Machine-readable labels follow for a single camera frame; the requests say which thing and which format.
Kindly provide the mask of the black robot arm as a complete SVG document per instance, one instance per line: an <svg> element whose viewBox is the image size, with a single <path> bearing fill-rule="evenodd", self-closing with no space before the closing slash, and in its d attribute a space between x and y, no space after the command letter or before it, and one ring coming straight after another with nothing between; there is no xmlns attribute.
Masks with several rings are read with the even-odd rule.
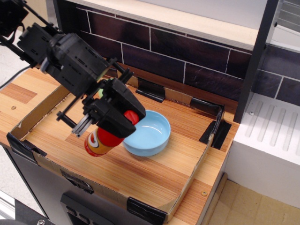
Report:
<svg viewBox="0 0 300 225"><path fill-rule="evenodd" d="M24 28L14 45L16 30L32 12L23 0L1 1L0 41L30 67L49 74L82 101L83 118L79 122L72 121L64 111L57 114L57 120L68 124L77 136L92 124L118 138L134 133L136 121L128 119L126 113L142 120L146 112L126 87L133 73L117 59L103 58L77 34L64 34L45 19Z"/></svg>

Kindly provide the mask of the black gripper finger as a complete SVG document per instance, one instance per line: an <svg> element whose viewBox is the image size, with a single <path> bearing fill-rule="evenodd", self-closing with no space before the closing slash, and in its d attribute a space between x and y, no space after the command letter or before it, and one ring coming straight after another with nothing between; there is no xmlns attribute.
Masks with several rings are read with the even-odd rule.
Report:
<svg viewBox="0 0 300 225"><path fill-rule="evenodd" d="M129 119L103 99L94 99L84 104L83 112L92 118L92 124L96 124L118 138L126 138L136 131Z"/></svg>
<svg viewBox="0 0 300 225"><path fill-rule="evenodd" d="M131 110L138 115L139 121L146 116L143 105L119 79L108 79L103 87L102 94L102 97L122 115Z"/></svg>

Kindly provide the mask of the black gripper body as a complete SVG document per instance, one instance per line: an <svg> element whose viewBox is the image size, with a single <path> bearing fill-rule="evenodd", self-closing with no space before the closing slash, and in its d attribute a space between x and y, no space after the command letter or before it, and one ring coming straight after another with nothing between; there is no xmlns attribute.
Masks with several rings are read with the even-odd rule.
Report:
<svg viewBox="0 0 300 225"><path fill-rule="evenodd" d="M77 136L93 122L84 114L84 104L100 99L98 90L108 79L117 78L126 84L133 76L116 58L104 59L76 34L56 34L45 42L44 55L40 60L41 71L50 74L75 96L73 102L57 114L57 120L68 124Z"/></svg>

